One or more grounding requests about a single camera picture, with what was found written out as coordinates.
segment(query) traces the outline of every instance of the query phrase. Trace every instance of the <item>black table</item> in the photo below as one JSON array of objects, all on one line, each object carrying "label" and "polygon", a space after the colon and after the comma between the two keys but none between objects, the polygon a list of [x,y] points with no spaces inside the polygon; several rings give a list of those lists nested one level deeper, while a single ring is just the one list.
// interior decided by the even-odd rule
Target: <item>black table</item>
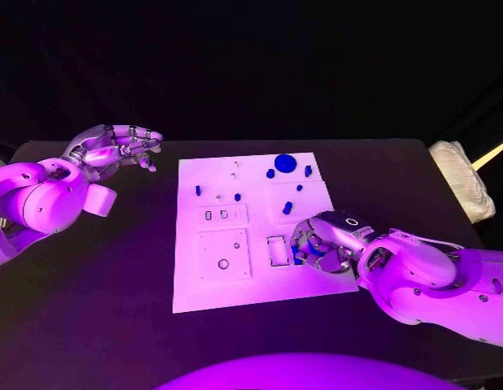
[{"label": "black table", "polygon": [[[14,162],[65,146],[29,142]],[[378,229],[482,247],[420,141],[165,142],[155,174],[126,167],[106,182],[109,218],[83,213],[0,267],[0,388],[146,389],[278,352],[352,354],[446,379],[503,375],[503,348],[398,323],[365,290],[172,314],[179,159],[296,152],[316,154],[336,209]]]}]

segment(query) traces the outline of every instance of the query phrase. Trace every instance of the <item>white towel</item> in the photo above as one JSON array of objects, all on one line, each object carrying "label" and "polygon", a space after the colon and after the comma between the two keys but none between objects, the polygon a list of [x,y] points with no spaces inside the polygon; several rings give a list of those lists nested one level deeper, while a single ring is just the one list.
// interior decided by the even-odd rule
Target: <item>white towel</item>
[{"label": "white towel", "polygon": [[471,167],[460,142],[440,141],[430,147],[430,152],[471,223],[492,218],[493,199],[487,195],[486,185]]}]

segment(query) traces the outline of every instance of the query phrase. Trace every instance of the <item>robotic arm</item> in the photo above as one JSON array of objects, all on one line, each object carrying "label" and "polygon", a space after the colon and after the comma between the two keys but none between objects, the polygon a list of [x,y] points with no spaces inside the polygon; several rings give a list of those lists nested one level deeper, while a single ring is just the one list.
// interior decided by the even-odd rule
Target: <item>robotic arm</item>
[{"label": "robotic arm", "polygon": [[398,321],[435,323],[503,346],[503,252],[464,249],[397,229],[381,235],[342,211],[299,224],[291,247],[320,271],[353,271]]},{"label": "robotic arm", "polygon": [[74,223],[81,210],[106,217],[117,193],[96,184],[122,165],[155,171],[147,150],[160,151],[162,135],[129,125],[98,125],[74,139],[60,158],[0,167],[0,264],[38,240]]}]

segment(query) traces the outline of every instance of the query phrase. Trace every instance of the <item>blue knob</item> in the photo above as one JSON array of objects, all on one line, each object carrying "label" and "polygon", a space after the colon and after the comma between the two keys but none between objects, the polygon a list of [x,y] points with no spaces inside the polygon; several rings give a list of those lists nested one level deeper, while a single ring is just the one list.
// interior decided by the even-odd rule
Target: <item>blue knob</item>
[{"label": "blue knob", "polygon": [[290,173],[296,169],[296,158],[290,154],[280,154],[274,159],[274,167],[283,173]]},{"label": "blue knob", "polygon": [[284,205],[283,213],[284,213],[286,215],[289,215],[291,209],[293,209],[293,203],[289,201],[289,202],[286,203],[286,205]]}]

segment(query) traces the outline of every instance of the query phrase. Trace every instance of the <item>black backdrop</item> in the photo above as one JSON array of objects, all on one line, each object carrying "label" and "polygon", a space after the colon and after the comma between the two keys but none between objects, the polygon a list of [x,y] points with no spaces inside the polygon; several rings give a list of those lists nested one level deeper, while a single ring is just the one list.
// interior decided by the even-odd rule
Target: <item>black backdrop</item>
[{"label": "black backdrop", "polygon": [[463,135],[500,76],[503,2],[0,2],[5,151],[119,123],[170,140],[461,138],[471,153],[500,133]]}]

